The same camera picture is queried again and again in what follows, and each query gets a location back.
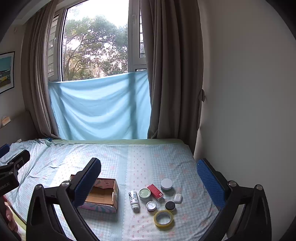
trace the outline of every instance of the pink patterned box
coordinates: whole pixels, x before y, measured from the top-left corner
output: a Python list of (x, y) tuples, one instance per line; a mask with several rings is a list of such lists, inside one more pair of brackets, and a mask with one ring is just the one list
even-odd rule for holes
[(115, 213), (118, 208), (118, 185), (115, 179), (97, 178), (80, 208), (104, 213)]

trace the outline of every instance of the picture frame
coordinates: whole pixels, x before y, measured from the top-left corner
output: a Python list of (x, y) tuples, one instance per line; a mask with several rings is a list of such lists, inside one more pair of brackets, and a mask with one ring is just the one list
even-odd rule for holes
[(0, 94), (14, 88), (15, 51), (0, 54)]

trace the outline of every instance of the hand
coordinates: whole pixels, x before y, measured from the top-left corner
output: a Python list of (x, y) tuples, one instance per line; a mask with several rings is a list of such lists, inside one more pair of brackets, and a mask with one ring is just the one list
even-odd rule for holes
[[(5, 196), (3, 196), (4, 198), (4, 202), (8, 202), (7, 198)], [(18, 231), (18, 226), (13, 218), (13, 215), (12, 215), (12, 212), (11, 210), (9, 209), (9, 207), (6, 206), (6, 217), (9, 221), (8, 223), (8, 227), (10, 228), (10, 230), (13, 230), (15, 232)]]

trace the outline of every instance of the tree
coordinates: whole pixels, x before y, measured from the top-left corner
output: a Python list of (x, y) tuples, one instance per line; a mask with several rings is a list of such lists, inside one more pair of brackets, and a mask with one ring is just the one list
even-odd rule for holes
[(67, 20), (62, 50), (64, 80), (126, 73), (127, 25), (116, 27), (103, 16)]

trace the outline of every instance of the checkered bedsheet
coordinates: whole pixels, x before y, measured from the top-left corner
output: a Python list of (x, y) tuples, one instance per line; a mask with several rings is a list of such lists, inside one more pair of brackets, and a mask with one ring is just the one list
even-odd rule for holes
[[(71, 174), (82, 170), (92, 157), (101, 160), (99, 177), (115, 178), (119, 187), (118, 211), (101, 213), (79, 208), (86, 223), (101, 240), (198, 240), (218, 214), (208, 192), (196, 172), (196, 162), (188, 146), (181, 143), (160, 145), (110, 144), (54, 144), (47, 140), (14, 143), (11, 151), (0, 159), (6, 164), (13, 156), (27, 149), (30, 161), (18, 175), (20, 186), (7, 194), (15, 211), (27, 219), (30, 198), (35, 185), (60, 185)], [(153, 222), (156, 212), (148, 212), (146, 202), (140, 200), (140, 212), (132, 211), (128, 192), (139, 191), (153, 183), (160, 188), (164, 178), (173, 181), (173, 189), (164, 192), (164, 200), (157, 210), (175, 193), (182, 193), (183, 201), (176, 204), (174, 225), (168, 230), (158, 229)], [(57, 215), (66, 235), (75, 239), (59, 206)]]

